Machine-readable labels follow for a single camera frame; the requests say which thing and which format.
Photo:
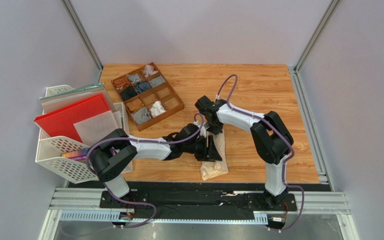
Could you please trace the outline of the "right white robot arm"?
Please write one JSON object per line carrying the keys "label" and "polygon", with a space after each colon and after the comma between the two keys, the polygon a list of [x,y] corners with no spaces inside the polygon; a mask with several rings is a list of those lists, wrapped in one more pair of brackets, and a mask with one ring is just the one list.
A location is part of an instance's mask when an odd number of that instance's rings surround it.
{"label": "right white robot arm", "polygon": [[294,139],[278,113],[256,113],[234,106],[226,100],[211,101],[202,96],[194,104],[218,134],[224,125],[232,125],[251,134],[255,149],[265,162],[265,190],[273,197],[287,193],[286,161],[294,156]]}

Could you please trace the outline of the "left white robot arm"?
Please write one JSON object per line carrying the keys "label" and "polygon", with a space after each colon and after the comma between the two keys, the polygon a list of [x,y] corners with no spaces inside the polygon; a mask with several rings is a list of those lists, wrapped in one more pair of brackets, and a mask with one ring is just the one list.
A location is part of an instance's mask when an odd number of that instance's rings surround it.
{"label": "left white robot arm", "polygon": [[202,162],[223,160],[214,138],[205,134],[205,128],[189,123],[179,132],[156,139],[134,137],[121,128],[115,129],[88,150],[85,162],[109,191],[122,198],[130,192],[122,172],[133,160],[170,161],[183,153],[192,154]]}

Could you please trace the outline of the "white underwear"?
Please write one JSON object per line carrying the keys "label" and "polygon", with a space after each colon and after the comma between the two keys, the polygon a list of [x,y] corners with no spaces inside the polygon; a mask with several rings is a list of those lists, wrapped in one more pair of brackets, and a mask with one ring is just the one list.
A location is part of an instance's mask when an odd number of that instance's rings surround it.
{"label": "white underwear", "polygon": [[156,102],[154,102],[152,104],[152,107],[149,109],[150,111],[150,114],[153,118],[163,114],[166,112],[166,109],[164,108],[164,106],[162,105],[162,102],[157,100]]}

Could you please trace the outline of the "beige boxer shorts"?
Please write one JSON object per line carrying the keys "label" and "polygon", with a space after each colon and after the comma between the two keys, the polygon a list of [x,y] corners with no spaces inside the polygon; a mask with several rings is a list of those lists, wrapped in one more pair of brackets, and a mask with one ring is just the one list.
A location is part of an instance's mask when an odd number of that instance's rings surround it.
{"label": "beige boxer shorts", "polygon": [[226,139],[225,133],[216,134],[213,137],[215,148],[222,158],[222,161],[203,161],[200,166],[200,175],[203,181],[225,175],[229,172],[226,160]]}

